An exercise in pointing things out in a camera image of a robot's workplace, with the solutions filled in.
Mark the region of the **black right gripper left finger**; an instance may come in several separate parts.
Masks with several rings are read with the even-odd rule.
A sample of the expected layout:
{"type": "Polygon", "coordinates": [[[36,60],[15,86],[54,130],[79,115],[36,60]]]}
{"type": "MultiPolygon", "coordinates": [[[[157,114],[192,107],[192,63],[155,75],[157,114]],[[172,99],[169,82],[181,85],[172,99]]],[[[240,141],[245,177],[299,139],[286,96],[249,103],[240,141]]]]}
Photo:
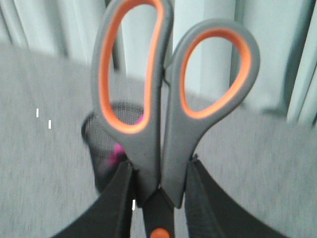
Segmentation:
{"type": "Polygon", "coordinates": [[[128,238],[132,219],[134,173],[122,162],[95,203],[55,238],[128,238]]]}

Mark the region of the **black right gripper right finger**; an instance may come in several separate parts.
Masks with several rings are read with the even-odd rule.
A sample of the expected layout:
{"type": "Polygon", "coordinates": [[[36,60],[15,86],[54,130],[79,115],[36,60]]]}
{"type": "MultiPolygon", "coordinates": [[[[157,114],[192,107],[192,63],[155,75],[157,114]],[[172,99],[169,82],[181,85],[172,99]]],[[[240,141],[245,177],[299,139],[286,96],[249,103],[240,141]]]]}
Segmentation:
{"type": "Polygon", "coordinates": [[[282,238],[237,204],[195,155],[188,162],[185,213],[191,238],[282,238]]]}

